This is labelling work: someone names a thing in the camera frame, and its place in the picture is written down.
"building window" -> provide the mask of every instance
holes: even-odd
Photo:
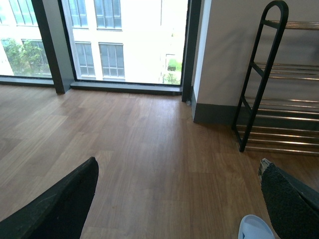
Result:
[[[121,29],[120,0],[94,0],[98,28]]]
[[[86,9],[84,0],[68,0],[73,27],[87,27]]]
[[[90,43],[75,43],[79,57],[81,76],[95,76]]]
[[[22,40],[23,47],[30,52],[29,63],[35,75],[50,75],[48,59],[41,40]]]
[[[124,78],[123,45],[100,43],[103,77]]]
[[[31,0],[10,0],[17,25],[37,26]]]

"white wall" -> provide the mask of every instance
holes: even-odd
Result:
[[[214,105],[237,105],[248,61],[261,14],[269,0],[205,0],[212,1],[200,78],[195,78],[198,88],[197,103]],[[290,21],[319,21],[318,0],[286,0]],[[260,56],[268,54],[274,32],[267,31],[259,47]],[[319,31],[286,30],[275,62],[319,64]],[[279,93],[279,88],[288,87],[280,94],[297,95],[300,98],[318,100],[317,87],[310,82],[281,83],[267,86],[265,94]]]
[[[201,14],[200,34],[199,34],[199,37],[197,38],[197,41],[198,41],[198,47],[196,51],[197,59],[195,60],[196,71],[194,72],[194,85],[193,85],[196,101],[198,99],[199,84],[200,84],[202,66],[203,66],[203,60],[204,60],[204,54],[205,54],[210,7],[211,7],[211,0],[206,0],[203,2],[202,8],[201,8],[202,14]]]

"green foliage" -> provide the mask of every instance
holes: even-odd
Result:
[[[177,62],[176,59],[170,59],[168,62],[168,71],[180,71],[181,72],[181,62]]]
[[[168,73],[163,75],[163,84],[179,85],[180,80],[177,79],[175,74]]]
[[[15,76],[39,76],[39,74],[49,71],[48,64],[44,64],[42,49],[34,45],[31,41],[25,41],[23,45],[14,39],[2,40],[4,51]]]

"white slipper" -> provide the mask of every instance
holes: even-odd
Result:
[[[261,218],[247,215],[240,222],[238,239],[275,239],[275,236]]]

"window frame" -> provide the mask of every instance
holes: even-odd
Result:
[[[77,45],[78,44],[82,44],[83,46],[86,44],[86,45],[90,45],[90,50],[91,50],[91,56],[92,56],[92,62],[93,62],[93,70],[94,70],[94,75],[84,75],[82,74],[82,70],[81,70],[81,67],[86,67],[87,68],[87,72],[89,73],[89,70],[88,70],[88,64],[87,64],[87,55],[85,53],[85,49],[84,49],[84,54],[85,54],[85,61],[86,61],[86,66],[81,66],[80,64],[80,59],[79,59],[79,53],[77,52],[77,60],[78,60],[78,66],[79,66],[79,70],[80,70],[80,73],[81,73],[81,77],[83,77],[84,79],[92,79],[95,80],[96,79],[96,74],[95,74],[95,68],[94,68],[94,60],[93,60],[93,54],[92,54],[92,43],[91,42],[88,42],[88,41],[75,41],[75,47],[76,47],[76,50],[78,51],[78,48],[77,48]]]
[[[114,80],[118,80],[118,81],[125,81],[125,66],[124,66],[124,45],[122,43],[113,43],[113,42],[99,42],[99,50],[100,50],[100,56],[101,56],[101,67],[102,67],[102,77],[103,77],[103,80],[110,80],[110,81],[114,81]],[[110,58],[109,58],[109,55],[108,55],[108,65],[109,67],[104,67],[104,64],[103,64],[103,58],[102,58],[102,51],[101,51],[101,45],[111,45],[111,46],[121,46],[122,47],[122,55],[123,55],[123,68],[119,68],[118,67],[118,57],[117,57],[117,52],[116,52],[116,48],[115,48],[115,53],[116,53],[116,68],[114,67],[110,67]],[[111,72],[110,72],[110,75],[107,76],[107,75],[104,75],[104,68],[108,68],[109,69],[109,72],[110,72],[110,69],[116,69],[117,71],[117,76],[111,76]],[[120,70],[123,70],[124,72],[124,76],[119,76],[119,69]]]

